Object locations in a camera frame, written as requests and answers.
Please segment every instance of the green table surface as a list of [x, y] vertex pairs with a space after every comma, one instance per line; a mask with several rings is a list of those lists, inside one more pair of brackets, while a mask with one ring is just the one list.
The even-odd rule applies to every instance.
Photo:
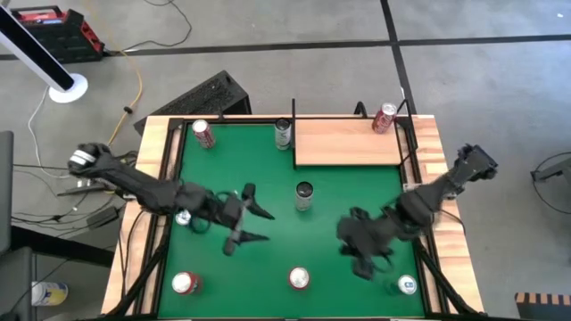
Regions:
[[[212, 226], [205, 235], [173, 224], [159, 317], [420, 317], [420, 292], [392, 288], [401, 275], [418, 280], [412, 245], [393, 241], [394, 269], [373, 281], [352, 273], [351, 258], [339, 254], [336, 224], [349, 208], [372, 216], [401, 191], [396, 167], [298, 167], [291, 150], [280, 151], [271, 125], [214, 125], [217, 143], [204, 150], [192, 132], [186, 138], [180, 178], [214, 192], [242, 191], [256, 184], [258, 203], [276, 220], [245, 216], [245, 231], [267, 235], [266, 242], [245, 243], [233, 256], [222, 253], [229, 230]], [[295, 186], [313, 184], [311, 208], [295, 209]], [[377, 261], [386, 267], [382, 259]], [[304, 267], [310, 285], [296, 291], [289, 271]], [[192, 271], [203, 280], [198, 293], [172, 290], [173, 276]]]

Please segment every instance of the wooden table frame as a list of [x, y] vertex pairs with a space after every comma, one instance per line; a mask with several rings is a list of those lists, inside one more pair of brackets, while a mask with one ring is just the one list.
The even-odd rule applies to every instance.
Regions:
[[[279, 117], [292, 118], [292, 115], [233, 115], [226, 116], [232, 122], [243, 121], [250, 122], [251, 119], [275, 119]], [[297, 119], [358, 119], [363, 116], [359, 115], [297, 115]], [[145, 127], [145, 133], [139, 151], [137, 160], [137, 169], [147, 174], [163, 179], [170, 179], [176, 176], [179, 169], [175, 169], [177, 160], [180, 159], [182, 148], [179, 148], [181, 135], [180, 125], [182, 119], [210, 119], [216, 121], [217, 116], [200, 116], [192, 115], [181, 118], [169, 116], [152, 116], [149, 117]], [[403, 182], [430, 182], [445, 173], [448, 169], [443, 155], [443, 148], [440, 142], [438, 130], [434, 116], [415, 115], [410, 121], [414, 124], [413, 129], [416, 131], [416, 141], [418, 148], [416, 152], [412, 152], [403, 162], [406, 177]], [[414, 137], [405, 135], [405, 130], [399, 127], [396, 130], [397, 136], [406, 137], [407, 142], [399, 145], [401, 155], [408, 152], [408, 146]], [[458, 207], [455, 202], [444, 202], [443, 208], [454, 215], [459, 216]], [[126, 208], [125, 215], [121, 227], [121, 238], [123, 248], [127, 246], [127, 235], [134, 225], [135, 217], [140, 212], [140, 208], [136, 202], [130, 202]], [[151, 249], [158, 244], [162, 235], [162, 226], [165, 224], [164, 218], [143, 215], [134, 226], [132, 240], [129, 250], [128, 270], [126, 278], [126, 286], [129, 288], [136, 280], [141, 271], [141, 267]], [[464, 298], [468, 305], [476, 310], [483, 310], [482, 302], [477, 289], [476, 278], [472, 268], [471, 260], [468, 253], [466, 238], [463, 235], [461, 226], [450, 218], [442, 217], [440, 223], [434, 227], [434, 236], [428, 237], [425, 244], [430, 248], [434, 246], [434, 252], [438, 253], [438, 260], [441, 270], [449, 279], [454, 288]], [[445, 312], [447, 304], [444, 303], [442, 297], [439, 300], [439, 291], [434, 284], [434, 279], [426, 267], [424, 268], [426, 276], [426, 292], [430, 302], [429, 308], [433, 312]], [[156, 290], [155, 282], [157, 279], [157, 268], [153, 271], [146, 283], [145, 291], [140, 295], [134, 308], [136, 313], [153, 313], [153, 309], [158, 307], [157, 298], [153, 300], [153, 294]], [[120, 252], [115, 251], [112, 271], [110, 273], [109, 283], [103, 301], [102, 313], [106, 313], [113, 309], [120, 300], [121, 292], [121, 267]]]

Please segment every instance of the can lid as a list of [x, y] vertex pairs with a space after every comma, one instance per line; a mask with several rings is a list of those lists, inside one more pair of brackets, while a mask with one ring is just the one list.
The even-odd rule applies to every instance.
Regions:
[[187, 272], [180, 272], [172, 278], [172, 288], [178, 293], [184, 293], [190, 289], [192, 280]]
[[202, 133], [206, 128], [208, 128], [208, 123], [204, 119], [196, 120], [193, 123], [193, 131], [197, 133]]
[[296, 289], [302, 289], [310, 282], [310, 274], [303, 267], [296, 267], [289, 273], [289, 283]]
[[383, 114], [388, 116], [393, 116], [396, 114], [396, 106], [392, 103], [383, 103], [381, 110], [383, 111]]
[[289, 119], [281, 118], [276, 120], [276, 128], [280, 130], [286, 130], [290, 127]]
[[417, 291], [417, 281], [412, 276], [401, 276], [399, 278], [399, 289], [405, 294], [414, 294]]
[[295, 192], [301, 197], [310, 197], [313, 195], [313, 185], [309, 182], [301, 182], [295, 187]]

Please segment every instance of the white cable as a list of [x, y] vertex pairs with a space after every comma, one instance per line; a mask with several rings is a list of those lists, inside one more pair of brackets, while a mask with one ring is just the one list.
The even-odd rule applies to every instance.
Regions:
[[37, 112], [42, 108], [42, 106], [44, 105], [44, 102], [46, 101], [46, 96], [47, 96], [47, 91], [49, 90], [50, 86], [46, 87], [46, 90], [44, 92], [44, 95], [42, 96], [42, 100], [39, 102], [39, 104], [36, 107], [36, 110], [34, 111], [34, 113], [32, 114], [32, 116], [29, 118], [28, 120], [28, 130], [29, 132], [32, 134], [32, 137], [34, 138], [34, 145], [36, 146], [36, 159], [37, 159], [37, 165], [40, 166], [40, 170], [42, 172], [44, 172], [44, 174], [48, 175], [49, 177], [53, 177], [53, 178], [58, 178], [58, 179], [64, 179], [64, 178], [69, 178], [69, 175], [64, 175], [64, 176], [56, 176], [56, 175], [52, 175], [48, 172], [46, 172], [42, 166], [42, 161], [39, 158], [39, 146], [37, 145], [37, 138], [36, 138], [36, 133], [34, 133], [34, 129], [32, 129], [32, 121], [34, 120], [34, 117], [36, 117]]

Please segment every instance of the white lamp base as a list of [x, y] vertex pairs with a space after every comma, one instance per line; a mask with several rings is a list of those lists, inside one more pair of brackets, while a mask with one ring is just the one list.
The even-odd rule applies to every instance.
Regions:
[[73, 78], [73, 86], [61, 92], [50, 87], [50, 98], [56, 103], [71, 103], [77, 101], [87, 91], [87, 79], [79, 74], [70, 74]]

